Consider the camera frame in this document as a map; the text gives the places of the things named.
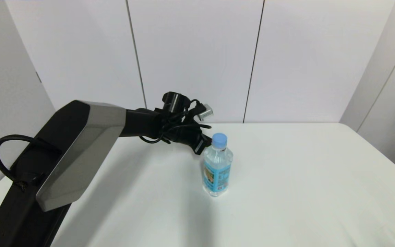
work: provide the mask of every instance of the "water bottle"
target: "water bottle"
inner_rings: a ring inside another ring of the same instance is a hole
[[[227,141],[226,135],[215,133],[211,147],[204,152],[204,189],[213,197],[228,188],[232,152],[226,147]]]

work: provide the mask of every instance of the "clear water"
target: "clear water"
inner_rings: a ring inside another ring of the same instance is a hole
[[[233,157],[232,151],[229,150],[228,148],[218,149],[212,145],[211,147],[208,147],[204,151],[205,162],[208,163],[215,170],[220,170],[225,167],[228,167],[232,163],[232,157]],[[226,192],[228,188],[228,186],[226,186],[226,188],[224,188],[224,190],[222,191],[213,192],[207,187],[207,185],[205,185],[205,182],[203,182],[203,186],[205,191],[208,192],[208,194],[210,194],[212,197],[220,196],[221,194]]]

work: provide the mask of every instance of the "bottle label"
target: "bottle label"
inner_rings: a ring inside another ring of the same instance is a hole
[[[219,192],[228,186],[229,171],[231,164],[222,169],[216,170],[207,162],[204,163],[204,183],[212,192]]]

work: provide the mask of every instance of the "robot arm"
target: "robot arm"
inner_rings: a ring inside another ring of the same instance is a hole
[[[118,137],[139,136],[148,143],[179,142],[200,155],[211,145],[200,119],[212,114],[198,100],[190,109],[187,97],[164,94],[163,109],[126,110],[104,104],[73,101],[57,111],[35,138],[18,135],[0,139],[30,144],[10,170],[13,180],[0,206],[0,247],[47,247],[52,243],[71,203],[89,186]]]

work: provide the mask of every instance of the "blue bottle cap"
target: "blue bottle cap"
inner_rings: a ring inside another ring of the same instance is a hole
[[[228,138],[224,133],[215,133],[213,135],[213,147],[217,149],[224,149],[227,142]]]

